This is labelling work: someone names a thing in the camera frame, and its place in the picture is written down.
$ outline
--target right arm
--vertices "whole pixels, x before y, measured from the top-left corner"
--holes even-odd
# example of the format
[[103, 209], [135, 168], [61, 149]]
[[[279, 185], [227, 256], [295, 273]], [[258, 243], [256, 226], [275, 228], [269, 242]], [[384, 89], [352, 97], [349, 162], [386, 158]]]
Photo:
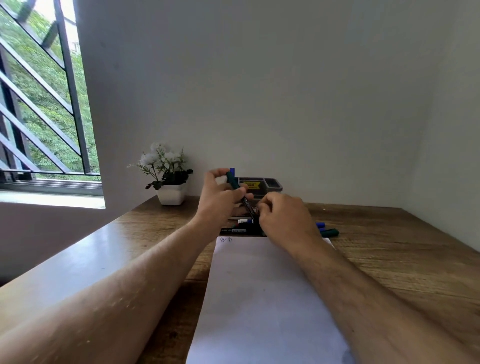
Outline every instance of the right arm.
[[322, 237], [299, 198], [269, 193], [260, 225], [304, 271], [359, 363], [477, 363], [468, 348], [360, 271]]

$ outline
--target hand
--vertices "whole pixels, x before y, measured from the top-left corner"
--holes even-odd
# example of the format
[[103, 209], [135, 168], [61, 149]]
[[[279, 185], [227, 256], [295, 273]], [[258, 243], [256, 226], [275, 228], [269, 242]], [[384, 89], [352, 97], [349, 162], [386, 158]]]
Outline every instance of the hand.
[[263, 231], [273, 243], [288, 252], [297, 243], [321, 238], [310, 212], [299, 197], [269, 192], [257, 208]]
[[247, 212], [244, 206], [235, 207], [244, 196], [253, 200], [253, 194], [247, 193], [247, 185], [232, 190], [229, 183], [217, 184], [216, 177], [225, 176], [228, 168], [219, 168], [205, 173], [204, 187], [198, 203], [198, 210], [194, 220], [200, 221], [205, 226], [215, 229], [218, 234], [230, 216], [243, 215]]

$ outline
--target white flower pot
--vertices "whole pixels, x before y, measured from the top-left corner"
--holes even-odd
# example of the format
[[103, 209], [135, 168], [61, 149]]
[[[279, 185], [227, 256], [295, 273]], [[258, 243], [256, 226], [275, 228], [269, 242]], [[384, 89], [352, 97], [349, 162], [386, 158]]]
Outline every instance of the white flower pot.
[[181, 205], [187, 192], [187, 183], [166, 184], [156, 191], [156, 195], [162, 205]]

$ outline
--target window sill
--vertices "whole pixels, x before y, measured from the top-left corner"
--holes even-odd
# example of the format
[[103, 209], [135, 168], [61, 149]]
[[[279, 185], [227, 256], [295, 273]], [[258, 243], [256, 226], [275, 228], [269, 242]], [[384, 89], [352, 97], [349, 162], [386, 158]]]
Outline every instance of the window sill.
[[81, 196], [72, 194], [40, 194], [33, 192], [0, 191], [0, 202], [44, 206], [105, 208], [102, 196]]

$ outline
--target potted plant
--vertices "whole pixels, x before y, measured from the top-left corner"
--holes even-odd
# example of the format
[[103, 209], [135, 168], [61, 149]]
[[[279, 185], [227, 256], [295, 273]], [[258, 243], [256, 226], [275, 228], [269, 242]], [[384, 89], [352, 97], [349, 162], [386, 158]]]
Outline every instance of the potted plant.
[[145, 189], [153, 187], [162, 205], [182, 204], [187, 189], [187, 180], [193, 170], [185, 170], [183, 148], [180, 153], [168, 152], [160, 143], [153, 143], [150, 153], [143, 153], [135, 165], [143, 173], [154, 178]]

